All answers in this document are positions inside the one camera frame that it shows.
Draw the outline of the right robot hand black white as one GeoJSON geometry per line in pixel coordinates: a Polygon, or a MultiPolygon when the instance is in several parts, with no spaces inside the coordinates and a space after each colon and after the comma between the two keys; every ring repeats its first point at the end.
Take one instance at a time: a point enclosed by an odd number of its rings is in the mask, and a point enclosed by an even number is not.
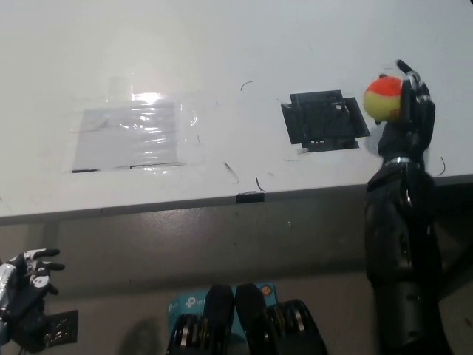
{"type": "Polygon", "coordinates": [[[400,113],[385,123],[378,154],[384,166],[412,163],[424,169],[424,152],[430,146],[435,126],[435,103],[419,73],[401,59],[395,63],[404,74],[400,113]]]}

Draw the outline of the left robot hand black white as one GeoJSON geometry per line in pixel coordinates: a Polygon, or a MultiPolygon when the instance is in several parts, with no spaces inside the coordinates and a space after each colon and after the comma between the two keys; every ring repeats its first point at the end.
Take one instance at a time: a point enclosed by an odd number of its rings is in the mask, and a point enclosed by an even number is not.
{"type": "Polygon", "coordinates": [[[51,272],[65,269],[65,265],[48,258],[59,254],[57,248],[38,248],[1,264],[1,345],[12,340],[31,354],[46,348],[44,298],[48,293],[58,293],[51,272]]]}

